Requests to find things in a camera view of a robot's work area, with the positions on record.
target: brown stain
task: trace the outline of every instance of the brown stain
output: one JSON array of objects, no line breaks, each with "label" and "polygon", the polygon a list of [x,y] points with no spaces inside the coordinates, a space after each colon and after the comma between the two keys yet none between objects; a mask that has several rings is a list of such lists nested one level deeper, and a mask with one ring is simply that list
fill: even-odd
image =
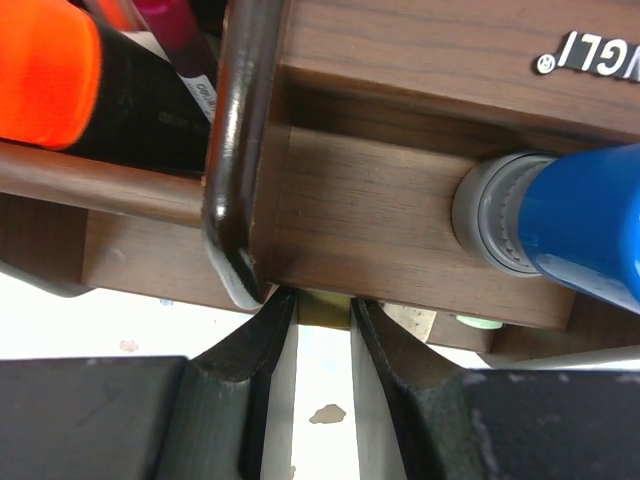
[{"label": "brown stain", "polygon": [[347,412],[342,410],[339,406],[332,403],[331,405],[327,405],[326,407],[318,410],[313,417],[309,419],[309,422],[317,425],[318,423],[327,425],[330,423],[340,423],[344,420],[344,417],[347,415]]}]

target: white label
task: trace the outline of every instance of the white label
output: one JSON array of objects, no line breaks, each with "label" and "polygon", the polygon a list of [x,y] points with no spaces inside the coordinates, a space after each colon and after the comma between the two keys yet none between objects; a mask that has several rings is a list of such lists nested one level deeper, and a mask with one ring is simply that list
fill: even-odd
[{"label": "white label", "polygon": [[633,53],[627,71],[622,78],[629,77],[631,77],[633,81],[640,82],[640,47],[636,48],[636,51]]},{"label": "white label", "polygon": [[195,101],[200,105],[204,116],[207,117],[207,120],[211,123],[213,121],[213,114],[216,111],[218,96],[207,76],[200,75],[198,77],[185,78],[180,75],[180,78],[191,92]]},{"label": "white label", "polygon": [[573,43],[576,41],[576,36],[578,32],[571,32],[569,34],[569,38],[567,38],[567,44],[562,49],[562,55],[560,55],[560,60],[558,60],[558,66],[563,67],[565,63],[567,63],[567,57],[569,56],[569,52],[571,52],[571,47],[573,47]]}]

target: wooden desk organizer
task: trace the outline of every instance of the wooden desk organizer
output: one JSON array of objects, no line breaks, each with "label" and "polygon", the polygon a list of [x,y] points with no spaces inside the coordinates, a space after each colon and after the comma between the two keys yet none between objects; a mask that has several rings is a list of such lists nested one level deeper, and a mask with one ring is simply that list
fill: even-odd
[{"label": "wooden desk organizer", "polygon": [[[532,69],[572,30],[640,42],[635,14],[604,0],[292,0],[250,222],[259,279],[520,326],[495,335],[503,358],[638,344],[634,315],[480,264],[450,221],[478,161],[638,141],[637,84]],[[0,143],[0,191],[5,272],[68,295],[235,308],[205,252],[199,180]]]}]

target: gray marker cap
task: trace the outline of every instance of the gray marker cap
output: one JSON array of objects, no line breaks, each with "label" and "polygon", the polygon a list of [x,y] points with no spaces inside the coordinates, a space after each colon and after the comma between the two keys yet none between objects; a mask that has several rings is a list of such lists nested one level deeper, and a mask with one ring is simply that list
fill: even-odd
[{"label": "gray marker cap", "polygon": [[482,162],[464,177],[452,216],[456,237],[467,253],[511,275],[539,275],[518,240],[518,213],[531,182],[557,158],[522,152]]}]

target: orange highlighter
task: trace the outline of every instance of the orange highlighter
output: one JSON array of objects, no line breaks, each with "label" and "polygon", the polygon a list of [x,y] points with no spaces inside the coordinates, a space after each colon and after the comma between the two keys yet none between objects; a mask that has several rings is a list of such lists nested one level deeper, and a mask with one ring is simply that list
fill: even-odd
[{"label": "orange highlighter", "polygon": [[61,0],[0,2],[0,137],[202,171],[209,122],[171,65]]}]

